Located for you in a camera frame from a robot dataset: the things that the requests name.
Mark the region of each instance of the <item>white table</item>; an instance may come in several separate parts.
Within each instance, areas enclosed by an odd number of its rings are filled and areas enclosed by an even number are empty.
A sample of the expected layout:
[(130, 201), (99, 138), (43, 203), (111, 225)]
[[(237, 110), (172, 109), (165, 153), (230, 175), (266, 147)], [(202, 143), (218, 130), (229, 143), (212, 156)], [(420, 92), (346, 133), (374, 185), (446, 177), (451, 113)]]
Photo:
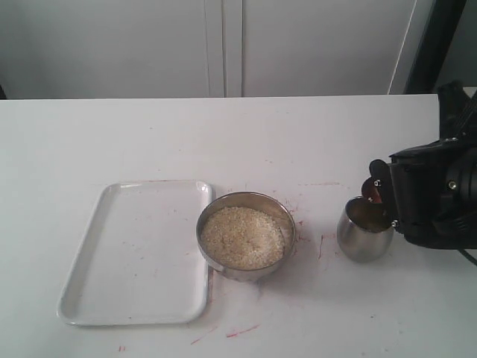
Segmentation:
[[(477, 269), (460, 254), (396, 235), (358, 265), (335, 240), (368, 163), (437, 127), (434, 95), (0, 101), (0, 356), (475, 357)], [(156, 179), (272, 195), (297, 254), (262, 286), (214, 274), (188, 325), (66, 326), (57, 301), (101, 190)]]

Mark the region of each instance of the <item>bowl rim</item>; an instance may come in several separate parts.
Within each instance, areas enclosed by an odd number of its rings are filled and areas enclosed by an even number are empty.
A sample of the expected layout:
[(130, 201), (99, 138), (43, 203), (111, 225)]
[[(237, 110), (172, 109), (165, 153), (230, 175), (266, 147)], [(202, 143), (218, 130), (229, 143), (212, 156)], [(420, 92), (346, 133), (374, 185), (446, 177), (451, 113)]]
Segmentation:
[[(285, 214), (287, 215), (287, 217), (289, 218), (290, 222), (291, 222), (291, 232), (292, 232), (292, 236), (291, 236), (291, 245), (290, 245), (290, 250), (288, 250), (287, 253), (285, 253), (279, 260), (275, 261), (274, 263), (271, 263), (270, 265), (268, 266), (263, 266), (263, 267), (260, 267), (260, 268), (253, 268), (251, 270), (245, 270), (245, 269), (242, 269), (242, 268), (234, 268), (232, 266), (229, 266), (229, 265), (224, 265), (223, 263), (221, 263), (219, 260), (215, 259), (214, 257), (212, 257), (209, 252), (205, 249), (205, 247), (202, 245), (201, 243), (201, 240), (200, 240), (200, 234), (199, 234), (199, 222), (201, 221), (201, 219), (203, 218), (203, 214), (206, 212), (206, 210), (211, 207), (214, 203), (216, 203), (217, 201), (220, 201), (220, 200), (224, 200), (226, 198), (229, 198), (230, 196), (235, 196), (235, 195), (243, 195), (243, 194), (247, 194), (247, 195), (257, 195), (257, 196), (261, 196), (263, 198), (266, 198), (266, 199), (270, 199), (272, 200), (275, 204), (278, 204), (278, 206), (285, 212)], [(264, 270), (264, 269), (268, 269), (272, 266), (275, 266), (276, 264), (278, 263), (281, 263), (282, 261), (284, 260), (287, 260), (290, 256), (291, 256), (291, 253), (293, 252), (293, 248), (294, 246), (296, 245), (296, 241), (297, 241), (297, 238), (296, 238), (296, 234), (297, 234), (297, 228), (296, 228), (296, 225), (295, 225), (295, 220), (293, 219), (293, 216), (291, 215), (291, 213), (288, 211), (288, 209), (282, 204), (280, 203), (278, 200), (276, 200), (275, 198), (272, 198), (271, 196), (269, 195), (266, 195), (266, 194), (262, 194), (260, 192), (247, 192), (247, 191), (243, 191), (243, 192), (229, 192), (225, 195), (222, 195), (214, 200), (212, 200), (206, 207), (204, 207), (204, 209), (202, 210), (202, 212), (200, 213), (199, 217), (198, 217), (198, 220), (197, 220), (197, 224), (195, 225), (195, 235), (197, 237), (197, 242), (198, 242), (198, 245), (200, 247), (200, 250), (202, 252), (205, 253), (205, 255), (207, 255), (208, 258), (210, 258), (212, 261), (216, 262), (217, 264), (219, 264), (220, 266), (223, 266), (224, 268), (228, 269), (228, 270), (234, 270), (234, 271), (240, 271), (240, 272), (255, 272), (255, 271), (261, 271), (261, 270)]]

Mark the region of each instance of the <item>metal cup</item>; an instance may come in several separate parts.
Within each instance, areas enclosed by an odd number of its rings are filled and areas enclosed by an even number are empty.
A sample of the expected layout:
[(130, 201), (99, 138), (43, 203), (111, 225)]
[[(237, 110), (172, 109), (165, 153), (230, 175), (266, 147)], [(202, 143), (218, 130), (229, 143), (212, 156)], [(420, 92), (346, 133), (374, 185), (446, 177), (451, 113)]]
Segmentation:
[(358, 263), (381, 257), (389, 248), (393, 234), (384, 206), (361, 196), (347, 202), (338, 222), (338, 244), (346, 256)]

